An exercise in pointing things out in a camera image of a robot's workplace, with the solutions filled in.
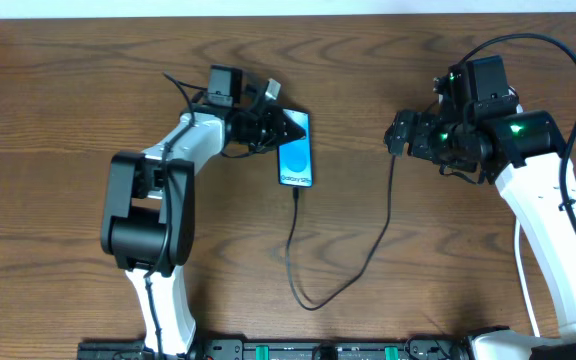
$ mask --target wooden table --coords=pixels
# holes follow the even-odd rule
[[[432,78],[500,34],[539,32],[576,51],[576,14],[0,21],[0,357],[73,358],[84,339],[144,331],[137,298],[99,245],[109,161],[167,134],[184,107],[161,71],[206,84],[213,63],[283,84],[312,114],[315,186],[301,200],[298,284],[322,299],[361,266],[385,219],[395,113],[434,100]],[[566,133],[576,71],[536,41],[495,46],[527,109]],[[573,154],[576,171],[576,150]],[[197,178],[186,266],[202,330],[249,338],[401,338],[505,324],[530,333],[514,218],[494,186],[402,158],[392,222],[365,276],[324,309],[293,300],[284,269],[292,200],[274,154],[215,158]],[[546,284],[524,260],[540,329]]]

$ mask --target black bracket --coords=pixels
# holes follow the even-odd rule
[[[166,163],[172,207],[171,236],[159,267],[164,277],[175,265],[184,265],[195,231],[194,163],[173,159]],[[120,269],[150,269],[156,263],[166,236],[166,206],[159,210],[132,205],[150,191],[162,190],[161,162],[142,153],[119,152],[110,163],[101,247],[114,255]]]
[[[513,125],[520,126],[521,130],[513,133]],[[562,157],[566,149],[555,120],[543,110],[485,120],[481,129],[493,143],[494,156],[481,164],[491,184],[508,164],[520,168],[526,166],[526,158],[551,152]]]

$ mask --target cable clip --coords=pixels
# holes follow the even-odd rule
[[[564,211],[566,210],[566,206],[572,207],[575,203],[576,203],[575,199],[569,199],[568,201],[563,202],[559,205],[559,211]]]

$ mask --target black cable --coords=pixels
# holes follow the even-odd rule
[[[432,108],[435,107],[435,105],[439,104],[439,100],[435,100],[432,102],[432,104],[428,105],[428,107],[426,108],[426,110],[424,110],[424,114],[429,112],[430,110],[432,110]]]
[[[304,303],[299,298],[299,294],[297,294],[297,290],[295,289],[295,284],[292,280],[292,272],[290,271],[290,244],[292,242],[292,236],[295,232],[295,225],[297,224],[297,212],[298,212],[298,205],[299,205],[299,188],[297,188],[297,187],[293,188],[292,197],[293,197],[293,200],[295,202],[295,213],[293,215],[292,227],[290,229],[290,235],[288,236],[288,241],[286,241],[286,273],[288,274],[288,283],[290,284],[290,290],[292,291],[292,295],[295,297],[295,300],[297,301],[299,306],[301,306],[304,310],[315,311],[315,310],[319,310],[322,307],[326,306],[326,304],[328,304],[337,295],[341,294],[341,292],[343,292],[348,287],[350,287],[350,285],[354,284],[357,280],[359,280],[359,278],[364,274],[364,272],[368,268],[368,264],[370,263],[370,260],[372,260],[373,255],[375,255],[375,252],[377,251],[377,247],[379,247],[379,243],[381,242],[381,239],[384,237],[384,234],[386,233],[386,229],[388,229],[388,225],[390,224],[390,210],[392,207],[392,200],[391,200],[391,198],[392,198],[392,175],[393,175],[394,168],[395,168],[395,157],[393,156],[392,160],[390,161],[390,174],[388,175],[388,198],[386,201],[388,206],[387,206],[387,214],[386,214],[386,223],[384,224],[384,227],[381,230],[381,233],[377,237],[375,244],[370,249],[370,252],[368,253],[368,257],[366,258],[366,261],[364,262],[364,265],[362,266],[359,273],[357,275],[355,275],[352,279],[350,279],[350,281],[348,281],[345,285],[343,285],[341,288],[339,288],[337,291],[335,291],[332,295],[330,295],[322,303],[320,303],[317,306],[313,306],[313,307],[304,305]]]
[[[199,102],[199,100],[201,100],[201,98],[204,97],[204,92],[203,91],[199,91],[198,93],[196,93],[195,95],[193,95],[192,99],[190,99],[190,101],[193,104],[196,104]]]
[[[171,75],[167,73],[163,74],[166,77],[166,79],[170,80],[173,84],[175,84],[177,89],[179,89],[184,99],[186,100],[186,103],[188,104],[188,109],[190,110],[190,122],[186,127],[181,129],[181,131],[176,133],[170,140],[168,140],[164,144],[164,149],[161,152],[161,170],[162,170],[161,173],[164,182],[163,196],[164,201],[166,203],[166,233],[164,235],[164,242],[161,244],[161,250],[159,251],[157,261],[155,262],[155,265],[152,268],[150,268],[150,270],[148,270],[148,272],[144,275],[144,278],[150,277],[152,274],[154,274],[156,271],[159,270],[161,263],[164,261],[166,257],[166,250],[168,249],[168,246],[170,244],[170,237],[172,236],[172,201],[170,199],[170,184],[168,181],[169,179],[172,179],[172,176],[171,174],[168,173],[168,163],[167,163],[168,154],[170,153],[170,150],[175,145],[177,140],[179,140],[182,136],[184,136],[184,134],[186,134],[197,122],[195,118],[193,103],[190,101],[190,98],[188,97],[186,90],[184,90],[181,83],[177,81],[175,78],[173,78]]]
[[[255,155],[256,152],[254,151],[248,151],[247,153],[243,153],[243,154],[237,154],[237,155],[228,155],[226,154],[224,151],[222,151],[221,156],[228,158],[228,159],[243,159],[243,158],[247,158],[251,155]]]
[[[148,293],[148,306],[150,307],[150,314],[152,315],[152,322],[155,324],[155,335],[157,335],[157,359],[163,359],[163,343],[161,340],[161,327],[159,326],[159,319],[157,318],[157,311],[155,310],[155,300],[152,295],[152,281],[150,277],[145,279],[146,293]]]
[[[484,181],[486,181],[486,173],[485,173],[483,170],[481,170],[481,171],[479,172],[479,177],[477,178],[477,181],[475,181],[475,180],[472,180],[471,178],[469,178],[468,175],[466,175],[466,174],[464,174],[464,173],[462,173],[462,172],[459,172],[459,171],[454,171],[454,170],[452,170],[452,169],[451,169],[451,171],[450,171],[449,173],[446,173],[446,168],[447,168],[447,167],[448,167],[447,164],[441,164],[441,165],[439,166],[439,175],[442,175],[442,176],[456,176],[456,177],[464,180],[465,182],[467,182],[468,184],[471,184],[471,185],[481,185],[481,184],[484,183]]]
[[[408,356],[410,357],[411,360],[420,360],[418,357],[414,356],[411,352],[410,352],[410,345],[412,344],[412,342],[414,340],[430,340],[430,341],[434,341],[435,344],[437,344],[437,348],[438,350],[441,352],[441,354],[444,356],[443,360],[452,360],[452,357],[450,355],[448,355],[448,353],[444,350],[444,348],[441,347],[441,344],[439,344],[439,341],[437,339],[435,339],[432,336],[428,336],[428,335],[423,335],[423,334],[418,334],[418,335],[414,335],[411,336],[410,338],[408,338],[408,340],[406,340],[406,342],[404,343],[404,352],[406,354],[408,354]]]
[[[192,84],[188,84],[188,83],[179,81],[179,80],[175,79],[174,77],[172,77],[172,75],[168,74],[168,73],[165,72],[165,71],[164,71],[164,76],[166,77],[166,79],[172,81],[173,83],[175,83],[175,84],[177,84],[177,85],[179,85],[179,86],[185,86],[185,87],[187,87],[187,88],[195,89],[195,90],[199,90],[199,91],[203,91],[203,92],[208,91],[208,89],[205,88],[205,87],[201,87],[201,86],[197,86],[197,85],[192,85]]]
[[[183,88],[183,86],[186,86],[186,85],[183,85],[183,83],[177,81],[175,78],[173,78],[172,76],[170,76],[167,73],[164,73],[164,76],[166,77],[166,79],[170,80],[173,84],[175,84],[177,89],[179,89],[179,91],[183,95],[184,99],[186,100],[186,103],[188,104],[188,109],[190,110],[190,122],[188,123],[188,125],[186,127],[181,129],[181,131],[179,131],[177,134],[175,134],[170,140],[168,140],[164,144],[164,148],[161,152],[161,170],[162,170],[162,178],[163,178],[163,182],[164,182],[163,197],[164,197],[165,206],[166,206],[166,233],[164,235],[164,241],[161,244],[161,249],[159,250],[159,256],[157,257],[157,261],[155,262],[155,265],[153,265],[153,267],[151,267],[150,270],[148,270],[146,272],[146,274],[144,275],[144,279],[146,281],[146,291],[148,292],[148,305],[150,307],[150,313],[152,314],[153,322],[155,323],[155,335],[157,336],[157,347],[158,347],[157,358],[158,359],[163,359],[161,328],[159,327],[159,320],[157,319],[157,313],[155,311],[155,302],[153,300],[153,295],[152,295],[152,289],[151,289],[152,282],[150,281],[150,276],[159,270],[159,267],[161,266],[162,262],[166,258],[166,253],[167,253],[166,250],[168,249],[168,246],[170,244],[170,237],[172,236],[172,200],[171,200],[171,195],[170,195],[169,180],[173,180],[173,179],[172,179],[172,174],[168,173],[167,160],[168,160],[168,154],[170,153],[170,150],[175,145],[175,143],[182,136],[184,136],[184,134],[186,134],[196,123],[195,111],[193,108],[193,104],[190,101],[188,94],[186,93],[186,91]]]
[[[324,341],[324,342],[320,342],[319,344],[317,344],[317,346],[315,346],[315,347],[312,349],[312,352],[311,352],[311,354],[310,354],[310,355],[311,355],[311,356],[310,356],[310,360],[315,360],[315,358],[317,357],[317,353],[318,353],[319,350],[321,350],[321,348],[324,347],[324,346],[333,346],[333,344],[332,344],[331,342],[329,342],[329,341]]]
[[[485,43],[474,48],[472,51],[470,51],[466,56],[464,56],[463,59],[461,59],[461,61],[459,61],[459,64],[460,65],[463,64],[470,57],[475,55],[477,52],[479,52],[483,48],[486,48],[492,44],[496,44],[496,43],[499,43],[502,41],[512,40],[512,39],[536,39],[536,40],[542,40],[542,41],[548,42],[550,44],[553,44],[556,47],[558,47],[559,49],[561,49],[561,51],[563,51],[566,55],[568,55],[568,57],[570,58],[570,60],[572,60],[572,62],[575,64],[575,67],[576,67],[576,54],[572,50],[570,50],[565,44],[563,44],[559,40],[551,38],[549,36],[540,35],[540,34],[532,34],[532,33],[511,34],[511,35],[500,36],[500,37],[494,38],[492,40],[488,40]],[[576,235],[576,215],[575,215],[574,209],[572,207],[572,205],[575,203],[575,200],[571,199],[570,195],[568,194],[568,184],[567,184],[567,180],[566,180],[566,172],[568,170],[568,162],[570,160],[570,155],[572,154],[572,148],[573,148],[573,145],[575,144],[575,140],[576,140],[576,120],[575,120],[575,123],[572,127],[572,131],[570,132],[570,137],[568,137],[568,142],[566,143],[566,148],[565,148],[564,154],[561,158],[561,165],[559,167],[559,190],[561,192],[561,199],[562,199],[562,204],[560,205],[560,208],[564,208],[566,210],[566,214],[568,214],[568,218],[570,219],[570,224],[572,225],[572,228],[575,231],[575,235]]]

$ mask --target blue phone screen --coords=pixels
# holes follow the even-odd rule
[[[294,110],[284,110],[284,113],[306,130],[306,138],[279,147],[279,183],[310,187],[312,186],[312,162],[308,114]]]

